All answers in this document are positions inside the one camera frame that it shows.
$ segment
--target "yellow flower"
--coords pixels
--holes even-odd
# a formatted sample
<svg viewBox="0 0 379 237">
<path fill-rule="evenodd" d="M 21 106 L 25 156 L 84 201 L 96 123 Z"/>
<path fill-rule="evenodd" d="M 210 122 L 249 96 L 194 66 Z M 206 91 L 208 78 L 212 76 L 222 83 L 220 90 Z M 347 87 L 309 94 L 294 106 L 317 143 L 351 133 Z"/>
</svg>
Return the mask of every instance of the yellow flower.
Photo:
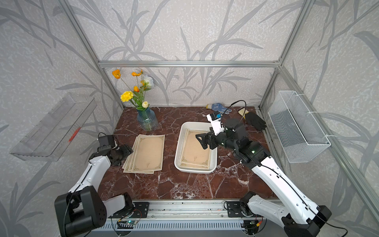
<svg viewBox="0 0 379 237">
<path fill-rule="evenodd" d="M 133 92 L 131 91 L 125 91 L 120 97 L 122 102 L 129 101 L 131 98 L 133 98 Z"/>
<path fill-rule="evenodd" d="M 112 75 L 113 75 L 116 79 L 120 79 L 120 77 L 121 77 L 120 70 L 119 70 L 119 69 L 114 70 L 114 71 L 112 72 Z"/>
</svg>

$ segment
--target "stack of paper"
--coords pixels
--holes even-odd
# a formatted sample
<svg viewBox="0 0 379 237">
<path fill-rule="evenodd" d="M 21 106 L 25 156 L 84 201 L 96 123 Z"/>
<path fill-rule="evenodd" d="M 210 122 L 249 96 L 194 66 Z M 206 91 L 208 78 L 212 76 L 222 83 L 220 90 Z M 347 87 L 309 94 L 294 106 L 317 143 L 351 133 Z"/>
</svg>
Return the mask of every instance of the stack of paper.
<svg viewBox="0 0 379 237">
<path fill-rule="evenodd" d="M 122 168 L 124 173 L 153 174 L 162 170 L 164 135 L 138 135 L 133 144 L 133 153 Z"/>
<path fill-rule="evenodd" d="M 196 139 L 196 134 L 206 133 L 206 131 L 186 129 L 182 155 L 180 156 L 181 168 L 195 168 L 199 170 L 209 169 L 210 149 L 203 149 Z"/>
</svg>

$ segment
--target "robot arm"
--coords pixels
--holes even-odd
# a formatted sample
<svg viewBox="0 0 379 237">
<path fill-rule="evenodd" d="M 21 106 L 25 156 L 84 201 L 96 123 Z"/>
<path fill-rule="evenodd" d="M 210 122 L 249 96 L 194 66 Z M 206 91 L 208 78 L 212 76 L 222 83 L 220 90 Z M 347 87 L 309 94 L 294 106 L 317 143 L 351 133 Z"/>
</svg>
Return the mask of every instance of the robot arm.
<svg viewBox="0 0 379 237">
<path fill-rule="evenodd" d="M 215 149 L 223 146 L 234 150 L 234 156 L 252 169 L 284 204 L 284 207 L 276 205 L 249 192 L 240 200 L 242 213 L 245 216 L 265 216 L 283 227 L 288 236 L 315 237 L 330 218 L 330 210 L 307 198 L 261 144 L 249 141 L 244 124 L 233 119 L 221 124 L 215 113 L 207 116 L 212 119 L 211 131 L 196 135 L 202 147 L 206 149 L 209 145 L 210 149 Z"/>
<path fill-rule="evenodd" d="M 133 151 L 128 146 L 116 146 L 111 135 L 100 137 L 99 142 L 98 152 L 91 155 L 78 182 L 54 202 L 62 237 L 76 236 L 99 228 L 113 213 L 133 209 L 128 194 L 102 201 L 97 193 L 100 182 L 112 163 L 121 162 Z"/>
</svg>

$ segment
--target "clear acrylic shelf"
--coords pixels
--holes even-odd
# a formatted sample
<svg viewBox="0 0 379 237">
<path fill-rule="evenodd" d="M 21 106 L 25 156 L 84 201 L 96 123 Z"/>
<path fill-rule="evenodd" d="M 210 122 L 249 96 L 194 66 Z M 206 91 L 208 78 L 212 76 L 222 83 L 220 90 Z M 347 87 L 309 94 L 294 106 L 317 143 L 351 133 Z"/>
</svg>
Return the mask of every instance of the clear acrylic shelf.
<svg viewBox="0 0 379 237">
<path fill-rule="evenodd" d="M 22 160 L 59 160 L 96 106 L 93 97 L 68 93 L 10 153 Z"/>
</svg>

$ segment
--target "orange flower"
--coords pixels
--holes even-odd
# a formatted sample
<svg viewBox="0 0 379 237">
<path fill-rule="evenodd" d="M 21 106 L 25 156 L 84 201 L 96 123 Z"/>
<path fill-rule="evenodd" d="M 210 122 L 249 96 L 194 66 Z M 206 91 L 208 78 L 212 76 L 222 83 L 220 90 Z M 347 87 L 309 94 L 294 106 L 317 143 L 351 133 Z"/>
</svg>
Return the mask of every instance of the orange flower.
<svg viewBox="0 0 379 237">
<path fill-rule="evenodd" d="M 116 79 L 120 79 L 120 77 L 121 77 L 120 70 L 119 70 L 119 69 L 114 70 L 114 71 L 112 72 L 112 75 L 113 75 Z"/>
</svg>

